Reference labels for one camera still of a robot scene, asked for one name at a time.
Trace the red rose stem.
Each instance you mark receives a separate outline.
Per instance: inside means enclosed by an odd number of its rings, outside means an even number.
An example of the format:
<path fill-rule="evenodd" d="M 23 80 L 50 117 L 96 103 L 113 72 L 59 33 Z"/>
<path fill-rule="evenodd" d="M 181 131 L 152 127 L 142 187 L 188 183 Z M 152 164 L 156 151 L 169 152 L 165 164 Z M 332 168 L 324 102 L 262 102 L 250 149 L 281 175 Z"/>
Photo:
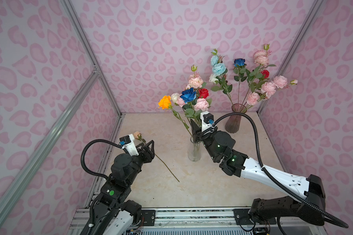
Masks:
<path fill-rule="evenodd" d="M 263 70 L 263 71 L 261 72 L 261 74 L 263 75 L 263 78 L 264 78 L 264 79 L 268 79 L 268 77 L 269 77 L 269 75 L 270 75 L 270 73 L 269 73 L 268 70 Z"/>

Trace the pink rose spray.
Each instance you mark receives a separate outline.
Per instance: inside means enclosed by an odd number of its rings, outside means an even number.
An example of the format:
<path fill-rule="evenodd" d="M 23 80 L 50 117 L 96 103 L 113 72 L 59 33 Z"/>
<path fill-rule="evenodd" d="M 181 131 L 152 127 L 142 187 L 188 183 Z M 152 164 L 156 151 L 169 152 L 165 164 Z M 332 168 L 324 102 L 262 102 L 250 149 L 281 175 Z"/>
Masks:
<path fill-rule="evenodd" d="M 248 95 L 247 100 L 246 100 L 246 104 L 247 107 L 250 108 L 252 106 L 255 106 L 256 104 L 258 104 L 258 102 L 260 101 L 260 95 L 257 92 L 253 92 L 250 95 Z"/>
<path fill-rule="evenodd" d="M 197 69 L 198 69 L 197 66 L 195 66 L 195 65 L 191 66 L 191 71 L 193 72 L 193 74 L 189 76 L 188 84 L 185 88 L 186 90 L 191 89 L 191 88 L 193 88 L 193 89 L 203 88 L 204 81 L 201 78 L 200 74 L 197 72 Z"/>

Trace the pink rose spray stem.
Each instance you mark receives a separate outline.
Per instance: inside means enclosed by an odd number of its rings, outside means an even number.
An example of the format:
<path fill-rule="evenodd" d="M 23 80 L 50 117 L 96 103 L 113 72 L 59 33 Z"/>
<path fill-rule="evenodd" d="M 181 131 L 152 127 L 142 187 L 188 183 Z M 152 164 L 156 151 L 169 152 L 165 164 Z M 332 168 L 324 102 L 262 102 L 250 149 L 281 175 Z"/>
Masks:
<path fill-rule="evenodd" d="M 254 53 L 253 61 L 255 68 L 246 70 L 247 83 L 251 92 L 259 91 L 261 85 L 269 80 L 269 77 L 268 79 L 264 79 L 261 72 L 268 70 L 269 67 L 275 67 L 274 64 L 270 64 L 269 62 L 270 55 L 270 44 L 264 44 L 262 50 L 258 50 Z"/>

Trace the pale pink white flower bunch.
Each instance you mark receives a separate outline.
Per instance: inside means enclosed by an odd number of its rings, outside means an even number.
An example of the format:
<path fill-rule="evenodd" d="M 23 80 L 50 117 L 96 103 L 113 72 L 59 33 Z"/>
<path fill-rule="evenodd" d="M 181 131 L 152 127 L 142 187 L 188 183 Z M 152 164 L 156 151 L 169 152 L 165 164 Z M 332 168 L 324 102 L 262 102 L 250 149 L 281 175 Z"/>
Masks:
<path fill-rule="evenodd" d="M 196 104 L 194 105 L 195 117 L 199 117 L 201 112 L 208 111 L 211 105 L 212 99 L 197 99 Z M 184 102 L 181 98 L 178 99 L 176 105 L 182 108 Z"/>

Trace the light blue flower spray stem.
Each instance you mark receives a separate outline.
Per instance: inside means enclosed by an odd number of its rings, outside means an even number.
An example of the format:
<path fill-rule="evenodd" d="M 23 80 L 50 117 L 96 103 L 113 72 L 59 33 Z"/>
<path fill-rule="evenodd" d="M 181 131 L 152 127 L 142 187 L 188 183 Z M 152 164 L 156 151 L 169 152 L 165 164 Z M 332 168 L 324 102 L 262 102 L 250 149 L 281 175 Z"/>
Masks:
<path fill-rule="evenodd" d="M 217 49 L 213 49 L 211 54 L 212 54 L 212 57 L 210 59 L 210 64 L 212 66 L 211 74 L 213 73 L 216 74 L 217 78 L 219 79 L 219 83 L 213 84 L 213 86 L 211 87 L 211 90 L 214 92 L 222 91 L 223 94 L 225 94 L 229 98 L 231 105 L 234 105 L 230 94 L 233 86 L 229 84 L 227 80 L 228 69 L 223 62 L 224 57 L 218 53 Z"/>

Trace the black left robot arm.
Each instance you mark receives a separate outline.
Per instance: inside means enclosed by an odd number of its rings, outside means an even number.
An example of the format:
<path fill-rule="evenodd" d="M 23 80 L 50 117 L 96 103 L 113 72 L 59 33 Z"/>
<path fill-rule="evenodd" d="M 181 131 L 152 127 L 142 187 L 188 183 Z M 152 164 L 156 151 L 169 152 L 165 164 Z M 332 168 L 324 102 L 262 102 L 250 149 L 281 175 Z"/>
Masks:
<path fill-rule="evenodd" d="M 151 163 L 155 158 L 154 141 L 136 146 L 129 136 L 120 140 L 116 144 L 96 139 L 89 142 L 81 153 L 80 163 L 83 170 L 106 180 L 100 193 L 90 204 L 88 222 L 81 232 L 83 235 L 122 235 L 128 228 L 140 228 L 144 223 L 142 206 L 127 197 L 142 166 Z M 85 163 L 88 149 L 96 143 L 105 143 L 124 150 L 115 158 L 109 175 L 94 172 Z"/>

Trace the purple ribbed glass vase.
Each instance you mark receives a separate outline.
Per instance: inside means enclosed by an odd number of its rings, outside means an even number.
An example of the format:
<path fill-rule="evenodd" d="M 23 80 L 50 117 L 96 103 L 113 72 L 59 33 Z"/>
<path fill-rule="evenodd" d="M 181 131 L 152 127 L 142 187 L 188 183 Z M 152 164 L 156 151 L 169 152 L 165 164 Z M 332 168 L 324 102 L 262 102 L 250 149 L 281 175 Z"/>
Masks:
<path fill-rule="evenodd" d="M 231 107 L 231 110 L 235 113 L 246 113 L 247 109 L 243 104 L 236 103 Z M 225 124 L 225 130 L 229 133 L 236 133 L 240 128 L 241 116 L 234 115 L 230 116 Z"/>

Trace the white rose stem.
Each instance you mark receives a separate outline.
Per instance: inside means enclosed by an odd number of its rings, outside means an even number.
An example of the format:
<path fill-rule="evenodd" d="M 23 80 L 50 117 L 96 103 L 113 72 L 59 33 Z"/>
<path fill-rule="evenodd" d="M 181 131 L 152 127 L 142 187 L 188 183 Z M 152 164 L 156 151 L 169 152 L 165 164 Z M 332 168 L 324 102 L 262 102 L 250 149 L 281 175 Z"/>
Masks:
<path fill-rule="evenodd" d="M 179 93 L 174 93 L 171 95 L 171 101 L 174 103 L 177 103 L 178 99 L 180 98 L 180 94 Z"/>
<path fill-rule="evenodd" d="M 219 79 L 217 78 L 217 75 L 214 74 L 214 73 L 210 75 L 209 81 L 210 81 L 212 84 L 217 84 L 217 83 L 219 83 Z"/>

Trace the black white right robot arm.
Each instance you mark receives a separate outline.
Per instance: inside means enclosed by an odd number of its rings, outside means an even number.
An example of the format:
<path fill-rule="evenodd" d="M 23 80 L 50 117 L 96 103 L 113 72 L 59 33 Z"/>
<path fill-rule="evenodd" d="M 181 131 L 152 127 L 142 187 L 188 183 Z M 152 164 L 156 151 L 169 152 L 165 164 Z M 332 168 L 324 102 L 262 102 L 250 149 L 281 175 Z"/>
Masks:
<path fill-rule="evenodd" d="M 236 141 L 231 135 L 217 129 L 220 121 L 235 115 L 246 118 L 253 128 L 256 159 L 236 151 L 234 149 Z M 205 111 L 200 114 L 200 122 L 192 119 L 190 125 L 193 141 L 204 144 L 213 162 L 218 163 L 226 175 L 254 180 L 286 194 L 285 197 L 275 199 L 254 199 L 248 211 L 248 217 L 253 224 L 275 218 L 277 226 L 281 229 L 281 217 L 297 217 L 315 226 L 329 223 L 349 228 L 346 222 L 326 212 L 326 194 L 319 176 L 313 174 L 309 177 L 298 176 L 263 163 L 257 127 L 248 115 L 229 113 L 215 120 L 210 112 Z"/>

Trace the blue rose stem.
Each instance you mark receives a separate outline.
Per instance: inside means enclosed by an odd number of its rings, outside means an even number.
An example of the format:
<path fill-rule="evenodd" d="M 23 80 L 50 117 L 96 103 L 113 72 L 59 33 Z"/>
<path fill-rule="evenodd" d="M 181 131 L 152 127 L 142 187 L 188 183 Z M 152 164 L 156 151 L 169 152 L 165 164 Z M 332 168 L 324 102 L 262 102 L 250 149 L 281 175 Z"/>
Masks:
<path fill-rule="evenodd" d="M 234 60 L 234 69 L 235 73 L 234 80 L 238 83 L 238 93 L 237 93 L 237 103 L 240 100 L 240 84 L 242 82 L 242 78 L 244 77 L 244 73 L 241 71 L 246 68 L 246 60 L 243 58 L 237 58 Z"/>

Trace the orange rose stem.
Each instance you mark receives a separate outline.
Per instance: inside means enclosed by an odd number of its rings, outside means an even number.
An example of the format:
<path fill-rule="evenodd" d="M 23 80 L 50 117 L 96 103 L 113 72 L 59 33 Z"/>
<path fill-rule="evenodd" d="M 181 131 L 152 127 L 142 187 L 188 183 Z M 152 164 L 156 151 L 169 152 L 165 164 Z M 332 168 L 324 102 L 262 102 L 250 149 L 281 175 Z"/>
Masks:
<path fill-rule="evenodd" d="M 159 108 L 162 110 L 170 110 L 173 113 L 173 116 L 176 117 L 179 121 L 183 123 L 183 126 L 188 131 L 189 135 L 192 137 L 192 133 L 189 130 L 189 125 L 187 122 L 181 117 L 180 113 L 175 111 L 172 106 L 172 101 L 170 96 L 164 96 L 158 103 Z"/>

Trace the clear glass vase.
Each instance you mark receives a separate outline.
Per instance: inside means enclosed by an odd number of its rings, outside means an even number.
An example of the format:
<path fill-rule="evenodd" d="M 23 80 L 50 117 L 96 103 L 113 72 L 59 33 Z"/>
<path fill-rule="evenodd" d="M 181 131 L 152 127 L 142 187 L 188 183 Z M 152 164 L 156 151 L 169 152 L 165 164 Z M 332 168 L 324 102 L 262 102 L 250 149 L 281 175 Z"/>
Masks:
<path fill-rule="evenodd" d="M 187 150 L 188 159 L 192 162 L 198 162 L 202 157 L 201 142 L 195 142 L 193 138 L 190 138 L 190 144 Z"/>

